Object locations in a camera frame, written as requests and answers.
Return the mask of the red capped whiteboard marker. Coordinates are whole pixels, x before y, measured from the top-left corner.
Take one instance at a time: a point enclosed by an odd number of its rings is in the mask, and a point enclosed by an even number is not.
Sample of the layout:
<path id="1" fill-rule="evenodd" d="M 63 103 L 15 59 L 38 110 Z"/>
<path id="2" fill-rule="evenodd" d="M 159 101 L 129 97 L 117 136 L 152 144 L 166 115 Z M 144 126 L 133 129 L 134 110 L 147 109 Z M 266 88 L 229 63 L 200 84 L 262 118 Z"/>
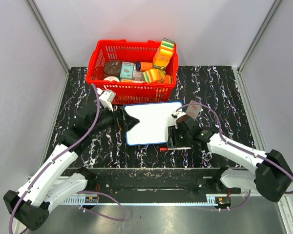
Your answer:
<path id="1" fill-rule="evenodd" d="M 159 148 L 161 152 L 165 151 L 177 151 L 177 150 L 189 150 L 191 147 L 175 147 L 175 148 Z"/>

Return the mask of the white whiteboard blue frame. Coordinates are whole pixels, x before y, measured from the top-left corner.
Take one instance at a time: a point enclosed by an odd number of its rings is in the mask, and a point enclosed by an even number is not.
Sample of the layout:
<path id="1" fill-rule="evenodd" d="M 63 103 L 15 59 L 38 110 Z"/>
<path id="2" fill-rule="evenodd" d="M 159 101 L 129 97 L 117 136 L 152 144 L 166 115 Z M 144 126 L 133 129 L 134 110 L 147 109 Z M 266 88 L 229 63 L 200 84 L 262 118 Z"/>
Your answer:
<path id="1" fill-rule="evenodd" d="M 129 146 L 163 144 L 168 141 L 168 127 L 175 124 L 173 111 L 182 107 L 182 102 L 157 102 L 125 106 L 125 111 L 139 120 L 126 133 Z"/>

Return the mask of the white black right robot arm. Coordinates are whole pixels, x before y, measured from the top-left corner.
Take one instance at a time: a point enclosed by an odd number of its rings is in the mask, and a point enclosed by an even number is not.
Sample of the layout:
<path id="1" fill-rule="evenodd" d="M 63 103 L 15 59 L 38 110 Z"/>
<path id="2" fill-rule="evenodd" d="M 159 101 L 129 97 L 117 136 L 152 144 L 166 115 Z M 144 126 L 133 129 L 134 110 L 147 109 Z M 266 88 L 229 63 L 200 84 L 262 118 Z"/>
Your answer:
<path id="1" fill-rule="evenodd" d="M 253 190 L 271 202 L 279 202 L 286 193 L 293 172 L 279 151 L 256 150 L 223 136 L 218 130 L 201 128 L 185 112 L 175 112 L 171 116 L 175 124 L 168 127 L 168 147 L 199 149 L 243 167 L 242 170 L 222 169 L 211 184 L 216 192 L 223 193 L 231 188 Z"/>

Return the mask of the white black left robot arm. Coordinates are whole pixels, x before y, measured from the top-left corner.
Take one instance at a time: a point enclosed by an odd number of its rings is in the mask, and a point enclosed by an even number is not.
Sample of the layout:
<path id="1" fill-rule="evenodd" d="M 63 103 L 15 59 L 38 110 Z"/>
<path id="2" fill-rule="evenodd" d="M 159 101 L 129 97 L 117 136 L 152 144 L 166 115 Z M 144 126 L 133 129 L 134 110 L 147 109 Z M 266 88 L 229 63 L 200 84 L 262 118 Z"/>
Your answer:
<path id="1" fill-rule="evenodd" d="M 117 110 L 94 104 L 83 107 L 66 129 L 48 160 L 17 191 L 9 190 L 3 201 L 10 217 L 9 232 L 13 232 L 16 219 L 26 230 L 40 228 L 52 210 L 71 195 L 84 191 L 98 192 L 97 176 L 86 167 L 78 168 L 69 179 L 54 186 L 54 182 L 92 142 L 92 135 L 109 127 L 128 132 L 140 121 L 129 115 L 123 107 Z"/>

